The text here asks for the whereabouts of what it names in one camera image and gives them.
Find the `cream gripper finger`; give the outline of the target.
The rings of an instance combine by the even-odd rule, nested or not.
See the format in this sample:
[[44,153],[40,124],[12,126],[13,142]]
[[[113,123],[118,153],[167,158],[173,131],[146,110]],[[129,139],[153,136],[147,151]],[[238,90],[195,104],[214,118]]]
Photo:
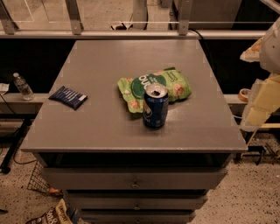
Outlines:
[[240,128],[247,132],[259,129],[280,108],[280,74],[265,80],[256,79],[248,95]]
[[244,51],[240,59],[246,62],[259,62],[263,38],[259,38],[251,47]]

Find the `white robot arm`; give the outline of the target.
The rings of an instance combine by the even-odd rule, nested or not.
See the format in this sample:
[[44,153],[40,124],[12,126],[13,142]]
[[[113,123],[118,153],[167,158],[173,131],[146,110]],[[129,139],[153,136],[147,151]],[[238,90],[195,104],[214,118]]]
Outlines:
[[280,18],[241,54],[240,59],[259,62],[261,69],[269,72],[267,79],[256,80],[252,85],[242,113],[241,129],[252,132],[280,109]]

